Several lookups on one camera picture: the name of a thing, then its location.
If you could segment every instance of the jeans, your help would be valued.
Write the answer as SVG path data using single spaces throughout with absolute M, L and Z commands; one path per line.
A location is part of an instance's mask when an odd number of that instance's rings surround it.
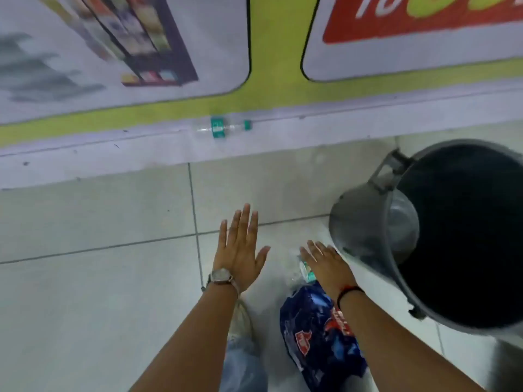
M 251 340 L 227 342 L 220 392 L 267 392 L 267 374 Z

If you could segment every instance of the beige shoe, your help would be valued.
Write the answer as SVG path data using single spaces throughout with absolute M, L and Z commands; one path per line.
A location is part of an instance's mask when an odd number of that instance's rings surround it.
M 253 324 L 247 308 L 241 300 L 236 301 L 231 325 L 229 326 L 229 333 L 227 334 L 228 341 L 239 338 L 253 339 Z

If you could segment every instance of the hand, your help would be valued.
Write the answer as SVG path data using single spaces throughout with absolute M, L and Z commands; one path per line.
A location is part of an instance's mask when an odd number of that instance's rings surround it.
M 270 246 L 264 246 L 256 258 L 258 237 L 258 212 L 254 211 L 249 225 L 251 206 L 246 203 L 243 211 L 237 210 L 232 219 L 227 237 L 227 220 L 220 225 L 218 250 L 214 256 L 212 270 L 225 268 L 233 276 L 241 292 L 247 290 L 256 280 L 265 264 Z
M 311 267 L 323 290 L 334 302 L 345 287 L 358 286 L 349 265 L 336 249 L 332 246 L 326 248 L 321 242 L 316 242 L 315 245 L 311 240 L 307 241 L 307 245 L 311 253 L 301 247 L 301 257 Z

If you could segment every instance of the trash can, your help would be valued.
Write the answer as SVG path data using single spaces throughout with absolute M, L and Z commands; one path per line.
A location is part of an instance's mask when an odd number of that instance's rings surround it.
M 413 316 L 468 333 L 523 330 L 520 154 L 482 140 L 392 151 L 339 198 L 329 230 L 396 283 Z

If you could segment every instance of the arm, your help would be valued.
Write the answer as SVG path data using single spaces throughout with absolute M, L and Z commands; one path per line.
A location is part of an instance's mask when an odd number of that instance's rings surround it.
M 349 266 L 332 246 L 312 241 L 308 246 L 312 255 L 300 248 L 301 255 L 334 302 L 345 286 L 357 286 Z M 365 293 L 353 290 L 340 305 L 381 392 L 484 392 Z
M 236 211 L 228 237 L 227 220 L 222 221 L 213 263 L 213 270 L 231 272 L 241 292 L 256 280 L 270 250 L 265 246 L 254 257 L 258 213 L 253 212 L 249 225 L 249 212 L 249 204 Z M 130 391 L 218 391 L 237 298 L 232 285 L 211 283 Z

